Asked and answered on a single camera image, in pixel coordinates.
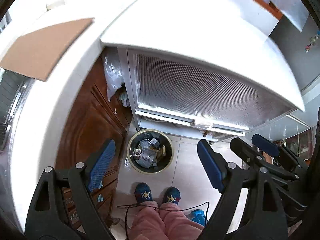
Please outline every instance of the wooden cabinet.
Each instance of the wooden cabinet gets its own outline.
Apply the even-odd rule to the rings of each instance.
[[[92,193],[92,200],[105,221],[111,212],[113,195],[116,190],[120,153],[126,129],[132,119],[131,110],[122,106],[119,100],[121,89],[107,100],[107,84],[101,58],[98,58],[85,79],[74,101],[60,140],[56,169],[68,169],[77,162],[85,162],[88,156],[100,149],[107,138],[116,143],[116,153],[102,180],[102,188]],[[79,227],[72,193],[65,189],[66,207],[74,227]]]

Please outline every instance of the pink pants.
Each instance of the pink pants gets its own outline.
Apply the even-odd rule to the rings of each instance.
[[[196,240],[203,226],[186,218],[175,203],[164,203],[158,209],[156,201],[146,201],[132,223],[129,240]]]

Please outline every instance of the blue slipper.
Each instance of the blue slipper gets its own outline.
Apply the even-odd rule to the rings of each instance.
[[[136,186],[134,195],[140,204],[145,201],[152,201],[151,189],[146,183],[139,183]]]
[[[176,203],[180,200],[180,191],[176,187],[169,187],[164,194],[162,203]]]

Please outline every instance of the tiled floor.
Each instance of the tiled floor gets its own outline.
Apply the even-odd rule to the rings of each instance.
[[[130,127],[126,145],[130,138],[136,133],[134,127]],[[135,203],[133,195],[136,185],[139,182],[147,183],[152,192],[152,197],[158,203],[161,203],[164,192],[168,187],[176,187],[180,190],[181,200],[179,206],[182,209],[190,208],[206,201],[210,202],[208,218],[212,215],[221,194],[218,190],[212,188],[212,185],[202,167],[196,151],[198,140],[190,138],[180,138],[178,136],[168,135],[173,144],[174,159],[171,165],[163,172],[157,174],[145,175],[131,168],[126,154],[121,160],[119,171],[119,180],[116,189],[116,197],[113,204],[112,216],[124,220],[125,209],[118,209],[118,205]],[[234,154],[229,147],[229,143],[219,142],[212,145],[215,152],[220,153],[227,162],[234,162],[241,167],[241,159]],[[244,204],[246,201],[247,189],[242,189],[235,215],[231,222],[229,231],[238,228]],[[128,213],[128,226],[131,227],[136,214],[134,208]]]

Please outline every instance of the wire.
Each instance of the wire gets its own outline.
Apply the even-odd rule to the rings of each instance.
[[[148,206],[148,205],[141,205],[140,203],[135,203],[135,204],[131,204],[131,205],[121,205],[121,206],[117,206],[117,208],[126,208],[126,212],[125,212],[125,218],[124,218],[124,223],[125,223],[125,235],[127,237],[127,240],[129,240],[129,237],[128,237],[128,227],[127,227],[127,217],[128,217],[128,211],[130,208],[134,208],[134,207],[139,207],[139,206],[143,206],[143,207],[152,207],[152,208],[155,208],[155,209],[161,209],[161,210],[165,210],[165,211],[170,211],[170,212],[180,212],[180,211],[186,211],[186,210],[190,210],[190,209],[193,209],[193,208],[196,208],[196,207],[200,207],[200,206],[203,206],[205,204],[208,204],[207,206],[207,211],[205,212],[205,218],[204,218],[204,226],[207,225],[207,216],[208,216],[208,210],[209,210],[209,206],[210,206],[210,202],[209,201],[206,201],[200,205],[197,205],[197,206],[194,206],[194,207],[191,207],[191,208],[186,208],[186,209],[181,209],[181,210],[169,210],[169,209],[164,209],[162,207],[153,207],[153,206]]]

